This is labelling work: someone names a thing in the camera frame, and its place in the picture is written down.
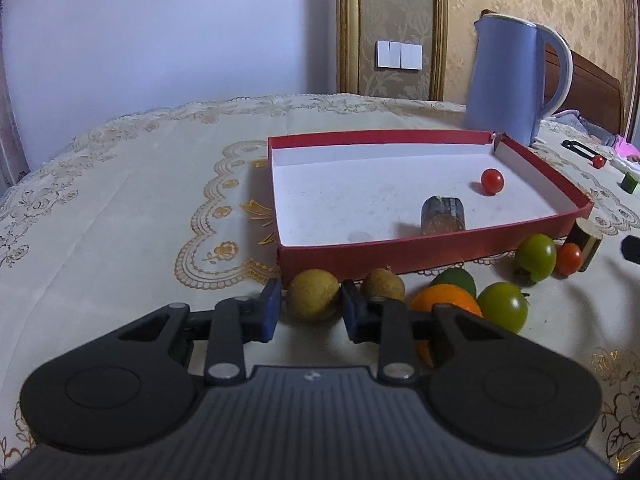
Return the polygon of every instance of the light switch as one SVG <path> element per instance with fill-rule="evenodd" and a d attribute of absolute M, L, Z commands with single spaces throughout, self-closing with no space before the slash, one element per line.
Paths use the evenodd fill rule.
<path fill-rule="evenodd" d="M 422 70 L 422 46 L 412 45 L 412 68 L 414 70 Z"/>
<path fill-rule="evenodd" d="M 389 68 L 400 68 L 401 43 L 389 42 Z"/>
<path fill-rule="evenodd" d="M 376 66 L 379 68 L 389 67 L 389 42 L 378 40 L 376 42 Z"/>
<path fill-rule="evenodd" d="M 414 46 L 409 43 L 401 43 L 400 68 L 414 68 Z"/>

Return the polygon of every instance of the orange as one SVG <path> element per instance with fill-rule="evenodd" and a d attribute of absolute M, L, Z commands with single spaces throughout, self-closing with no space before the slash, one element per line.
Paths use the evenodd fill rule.
<path fill-rule="evenodd" d="M 425 288 L 411 302 L 411 309 L 430 312 L 433 305 L 437 303 L 450 303 L 482 317 L 482 311 L 474 297 L 464 288 L 450 285 L 449 283 L 440 283 Z M 426 341 L 418 341 L 416 347 L 425 362 L 431 363 L 428 343 Z"/>

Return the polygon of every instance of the white wall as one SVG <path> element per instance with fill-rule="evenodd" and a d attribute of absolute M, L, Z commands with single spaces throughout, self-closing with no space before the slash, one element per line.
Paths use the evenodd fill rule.
<path fill-rule="evenodd" d="M 193 100 L 335 92 L 335 0 L 3 0 L 31 169 L 113 117 Z"/>

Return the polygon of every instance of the green tomato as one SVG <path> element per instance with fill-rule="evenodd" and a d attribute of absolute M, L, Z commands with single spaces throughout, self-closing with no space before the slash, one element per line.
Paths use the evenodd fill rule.
<path fill-rule="evenodd" d="M 556 244 L 546 235 L 531 235 L 518 246 L 515 260 L 532 282 L 541 282 L 556 266 Z"/>
<path fill-rule="evenodd" d="M 489 285 L 478 296 L 482 317 L 505 330 L 518 333 L 527 320 L 529 303 L 513 283 Z"/>

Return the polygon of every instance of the patterned wallpaper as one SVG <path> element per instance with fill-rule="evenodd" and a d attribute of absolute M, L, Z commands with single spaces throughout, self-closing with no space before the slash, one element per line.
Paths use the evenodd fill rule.
<path fill-rule="evenodd" d="M 360 0 L 359 93 L 428 99 L 431 75 L 433 0 Z M 376 41 L 422 45 L 422 70 L 377 69 Z"/>
<path fill-rule="evenodd" d="M 572 50 L 622 78 L 623 0 L 449 0 L 444 99 L 463 104 L 476 51 L 473 23 L 492 9 L 554 27 Z"/>

